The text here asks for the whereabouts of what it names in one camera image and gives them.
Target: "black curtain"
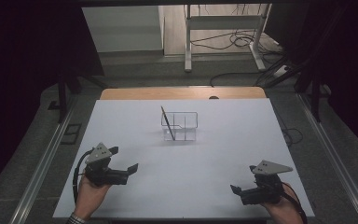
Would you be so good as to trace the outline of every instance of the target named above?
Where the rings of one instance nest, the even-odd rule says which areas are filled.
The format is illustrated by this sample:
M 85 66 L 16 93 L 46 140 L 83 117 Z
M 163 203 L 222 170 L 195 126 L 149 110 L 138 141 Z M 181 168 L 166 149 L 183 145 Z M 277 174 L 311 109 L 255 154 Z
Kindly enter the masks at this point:
M 358 1 L 351 1 L 321 59 L 330 105 L 358 136 Z
M 59 73 L 103 75 L 81 8 L 54 2 L 0 2 L 0 173 Z

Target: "metal frame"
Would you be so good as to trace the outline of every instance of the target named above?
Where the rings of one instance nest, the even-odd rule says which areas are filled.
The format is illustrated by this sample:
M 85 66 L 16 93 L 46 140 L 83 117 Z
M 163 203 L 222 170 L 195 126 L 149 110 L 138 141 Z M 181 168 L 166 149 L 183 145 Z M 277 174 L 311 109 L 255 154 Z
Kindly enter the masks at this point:
M 297 97 L 302 104 L 302 107 L 304 109 L 305 114 L 307 115 L 308 120 L 310 121 L 312 129 L 315 131 L 324 148 L 326 157 L 330 160 L 339 180 L 341 181 L 342 186 L 347 191 L 347 194 L 350 197 L 351 202 L 353 203 L 353 206 L 358 214 L 358 186 L 356 185 L 355 181 L 352 179 L 350 173 L 346 169 L 342 159 L 337 154 L 333 143 L 331 142 L 330 138 L 324 130 L 324 126 L 321 122 L 318 122 L 318 120 L 312 115 L 312 112 L 310 111 L 310 103 L 307 99 L 307 96 L 305 96 L 304 94 L 298 94 Z
M 231 30 L 231 29 L 255 29 L 255 41 L 251 43 L 250 50 L 255 58 L 259 71 L 265 71 L 266 66 L 260 57 L 258 43 L 263 33 L 270 4 L 266 4 L 261 15 L 246 16 L 191 16 L 190 7 L 187 5 L 186 16 L 186 50 L 185 71 L 191 72 L 191 30 Z
M 42 158 L 40 159 L 39 163 L 37 164 L 34 174 L 32 175 L 27 188 L 22 194 L 20 202 L 17 205 L 17 208 L 14 211 L 11 220 L 9 221 L 9 224 L 25 223 L 25 220 L 27 219 L 31 211 L 32 205 L 34 204 L 34 200 L 36 199 L 36 195 L 42 187 L 42 183 L 45 180 L 46 174 L 48 173 L 48 168 L 50 167 L 57 148 L 60 145 L 63 133 L 65 132 L 69 120 L 72 117 L 76 102 L 76 95 L 71 96 L 69 98 L 68 113 L 64 117 L 63 122 L 58 125 L 53 137 L 48 143 L 48 147 Z
M 322 0 L 268 0 L 268 3 L 320 3 Z M 133 7 L 133 6 L 172 6 L 172 5 L 215 5 L 215 4 L 263 4 L 261 0 L 76 0 L 66 3 L 77 7 Z M 47 4 L 65 4 L 63 1 L 42 0 Z

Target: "wall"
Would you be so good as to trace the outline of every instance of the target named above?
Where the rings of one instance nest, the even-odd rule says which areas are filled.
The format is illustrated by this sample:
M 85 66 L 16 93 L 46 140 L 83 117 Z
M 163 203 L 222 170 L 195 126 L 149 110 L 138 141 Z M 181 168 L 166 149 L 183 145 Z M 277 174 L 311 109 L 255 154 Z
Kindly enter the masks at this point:
M 162 49 L 157 6 L 82 10 L 98 52 Z

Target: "table leg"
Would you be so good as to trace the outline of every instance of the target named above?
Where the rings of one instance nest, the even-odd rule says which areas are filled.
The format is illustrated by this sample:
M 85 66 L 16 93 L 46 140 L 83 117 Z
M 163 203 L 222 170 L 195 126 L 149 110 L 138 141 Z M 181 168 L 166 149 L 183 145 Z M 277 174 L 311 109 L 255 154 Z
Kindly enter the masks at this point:
M 256 32 L 255 32 L 254 42 L 250 45 L 252 55 L 255 58 L 255 63 L 257 65 L 257 68 L 259 71 L 266 70 L 266 66 L 264 65 L 263 60 L 261 59 L 260 53 L 258 51 L 258 43 L 260 42 L 260 36 L 263 33 L 264 24 L 266 23 L 266 19 L 267 19 L 267 14 L 269 13 L 269 6 L 270 6 L 270 4 L 266 4 L 266 6 L 264 7 L 264 10 L 261 15 L 260 23 L 258 25 Z
M 186 16 L 186 52 L 185 52 L 185 71 L 191 72 L 191 43 L 190 43 L 190 15 L 191 5 L 187 5 L 187 16 Z

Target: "aluminum rail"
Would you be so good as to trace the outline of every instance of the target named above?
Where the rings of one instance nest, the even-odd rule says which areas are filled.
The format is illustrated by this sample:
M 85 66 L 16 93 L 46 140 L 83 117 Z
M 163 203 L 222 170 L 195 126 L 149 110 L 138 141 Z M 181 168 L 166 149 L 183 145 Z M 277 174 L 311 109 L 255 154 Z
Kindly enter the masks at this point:
M 62 123 L 58 125 L 53 137 L 48 143 L 48 147 L 46 148 L 45 153 L 37 164 L 34 174 L 31 177 L 27 188 L 22 194 L 22 197 L 17 205 L 16 210 L 13 213 L 13 217 L 9 221 L 9 224 L 25 223 L 25 220 L 27 219 L 34 204 L 34 200 L 36 199 L 36 195 L 39 192 L 43 181 L 45 180 L 48 168 L 51 165 L 58 146 L 60 145 L 65 129 L 68 126 L 69 120 L 72 117 L 76 103 L 77 96 L 71 95 L 68 100 L 68 112 Z
M 344 189 L 347 191 L 347 194 L 350 197 L 350 200 L 353 203 L 353 206 L 358 214 L 358 186 L 352 179 L 348 170 L 345 168 L 342 159 L 337 154 L 333 143 L 331 142 L 330 138 L 324 130 L 324 126 L 322 125 L 322 123 L 317 122 L 315 117 L 312 116 L 312 113 L 310 111 L 310 103 L 306 96 L 304 96 L 303 94 L 298 94 L 297 97 L 302 104 L 302 107 L 307 115 L 308 120 L 310 121 L 313 130 L 315 131 L 316 135 L 318 136 L 324 147 L 324 151 L 326 153 L 327 158 L 330 160 L 333 168 L 335 169 L 339 180 L 341 181 Z

